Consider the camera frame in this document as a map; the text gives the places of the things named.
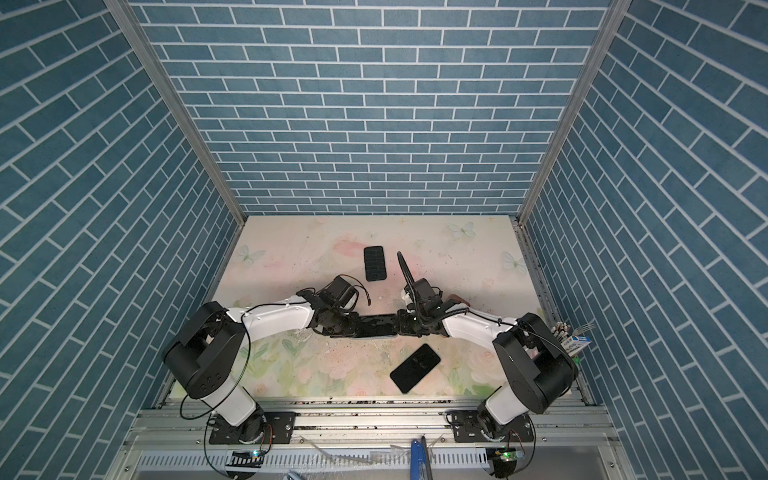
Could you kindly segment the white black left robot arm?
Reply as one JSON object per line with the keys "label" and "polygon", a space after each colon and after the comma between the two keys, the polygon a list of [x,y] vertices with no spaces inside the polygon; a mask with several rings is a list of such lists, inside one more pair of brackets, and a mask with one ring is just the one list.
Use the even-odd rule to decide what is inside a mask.
{"label": "white black left robot arm", "polygon": [[308,294],[250,308],[225,308],[216,301],[202,305],[168,343],[163,363],[191,399],[238,432],[239,443],[265,436],[264,414],[240,385],[243,373],[231,373],[238,353],[253,341],[290,330],[316,329],[350,337],[361,315],[330,307]]}

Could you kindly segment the black phone case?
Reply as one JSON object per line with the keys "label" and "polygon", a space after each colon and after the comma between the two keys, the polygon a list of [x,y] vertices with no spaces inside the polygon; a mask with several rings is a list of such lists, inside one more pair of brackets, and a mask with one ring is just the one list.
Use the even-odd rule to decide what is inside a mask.
{"label": "black phone case", "polygon": [[382,246],[364,247],[363,260],[365,277],[368,282],[384,281],[387,279],[386,259]]}

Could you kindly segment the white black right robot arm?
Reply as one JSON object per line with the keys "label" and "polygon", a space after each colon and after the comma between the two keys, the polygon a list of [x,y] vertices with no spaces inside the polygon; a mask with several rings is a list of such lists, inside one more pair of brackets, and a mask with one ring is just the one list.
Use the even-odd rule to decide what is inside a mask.
{"label": "white black right robot arm", "polygon": [[568,392],[578,367],[536,314],[501,318],[464,304],[435,318],[400,309],[398,333],[417,337],[440,334],[469,341],[496,355],[505,382],[478,407],[483,433],[496,440],[512,430],[512,422],[527,413],[542,414]]}

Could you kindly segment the sage green phone case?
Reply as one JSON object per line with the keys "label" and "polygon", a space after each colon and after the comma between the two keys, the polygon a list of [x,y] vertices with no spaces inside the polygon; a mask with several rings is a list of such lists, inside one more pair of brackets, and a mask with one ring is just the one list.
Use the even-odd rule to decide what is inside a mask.
{"label": "sage green phone case", "polygon": [[354,338],[390,338],[399,334],[396,314],[360,316],[354,326]]}

